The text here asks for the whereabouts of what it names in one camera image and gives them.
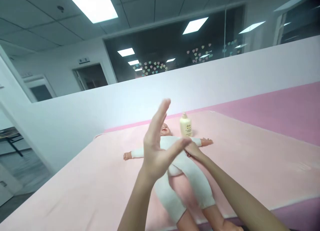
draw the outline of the ceiling light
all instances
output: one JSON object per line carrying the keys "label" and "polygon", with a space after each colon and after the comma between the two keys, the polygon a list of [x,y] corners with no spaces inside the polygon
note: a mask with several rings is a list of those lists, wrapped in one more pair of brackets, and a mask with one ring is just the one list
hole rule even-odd
{"label": "ceiling light", "polygon": [[210,55],[210,54],[206,54],[206,55],[201,56],[200,58],[204,58],[204,57],[209,56],[209,55]]}
{"label": "ceiling light", "polygon": [[129,56],[129,55],[134,54],[134,51],[133,51],[132,48],[128,48],[128,49],[124,49],[124,50],[118,51],[118,53],[119,53],[121,56]]}
{"label": "ceiling light", "polygon": [[266,22],[266,21],[252,24],[251,26],[247,27],[247,28],[244,29],[242,32],[240,32],[239,34],[252,31],[252,30],[255,29],[257,26],[260,26],[262,23],[265,23],[265,22]]}
{"label": "ceiling light", "polygon": [[208,18],[206,17],[206,18],[202,18],[202,19],[198,19],[198,20],[189,22],[189,24],[187,25],[186,29],[183,32],[183,35],[190,33],[190,32],[198,31],[207,19]]}
{"label": "ceiling light", "polygon": [[277,9],[275,9],[274,11],[281,11],[284,9],[288,9],[292,6],[294,6],[295,4],[301,2],[302,0],[290,0],[288,2],[286,2],[285,4],[283,4],[282,6],[278,7]]}
{"label": "ceiling light", "polygon": [[134,60],[134,61],[131,61],[131,62],[128,62],[130,65],[134,65],[134,64],[139,64],[139,60]]}
{"label": "ceiling light", "polygon": [[247,43],[246,43],[246,44],[239,45],[239,46],[236,46],[235,48],[241,48],[241,47],[244,47],[245,45],[247,45]]}
{"label": "ceiling light", "polygon": [[118,17],[110,0],[73,0],[73,2],[92,23]]}

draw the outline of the doll leg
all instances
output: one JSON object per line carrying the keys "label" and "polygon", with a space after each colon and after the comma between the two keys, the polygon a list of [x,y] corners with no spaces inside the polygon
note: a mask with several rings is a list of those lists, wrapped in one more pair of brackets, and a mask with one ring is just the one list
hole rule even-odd
{"label": "doll leg", "polygon": [[169,184],[168,171],[156,181],[154,187],[158,199],[169,213],[171,219],[177,224],[179,231],[199,230],[191,214],[186,210],[181,199],[171,188]]}

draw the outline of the hand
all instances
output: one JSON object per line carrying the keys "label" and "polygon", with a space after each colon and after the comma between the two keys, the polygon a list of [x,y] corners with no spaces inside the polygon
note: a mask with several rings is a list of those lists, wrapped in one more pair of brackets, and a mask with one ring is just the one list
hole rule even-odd
{"label": "hand", "polygon": [[204,155],[195,142],[191,142],[188,146],[186,146],[185,151],[188,157],[194,157],[195,159],[199,159],[202,155]]}
{"label": "hand", "polygon": [[145,172],[151,182],[155,182],[163,176],[175,157],[191,143],[190,138],[182,138],[176,141],[168,150],[160,148],[161,126],[167,116],[166,112],[170,103],[170,99],[162,101],[151,120],[143,140],[144,159],[141,171]]}
{"label": "hand", "polygon": [[128,159],[131,159],[131,158],[132,158],[131,152],[123,154],[123,160],[124,161],[126,161]]}

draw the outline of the floor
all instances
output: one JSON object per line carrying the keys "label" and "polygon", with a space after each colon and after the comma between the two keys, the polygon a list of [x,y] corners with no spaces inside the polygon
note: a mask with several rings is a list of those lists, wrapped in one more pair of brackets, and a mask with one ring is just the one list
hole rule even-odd
{"label": "floor", "polygon": [[22,154],[23,157],[17,153],[0,156],[0,164],[23,185],[16,195],[33,193],[52,177],[32,149]]}
{"label": "floor", "polygon": [[0,223],[12,214],[21,204],[24,203],[32,194],[22,194],[14,196],[0,207]]}

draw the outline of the yellow bottle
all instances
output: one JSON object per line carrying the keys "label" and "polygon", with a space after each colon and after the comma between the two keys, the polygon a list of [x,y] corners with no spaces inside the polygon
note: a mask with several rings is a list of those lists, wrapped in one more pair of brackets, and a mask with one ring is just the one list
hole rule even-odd
{"label": "yellow bottle", "polygon": [[186,113],[182,114],[180,118],[181,135],[184,137],[192,137],[191,120],[187,117]]}

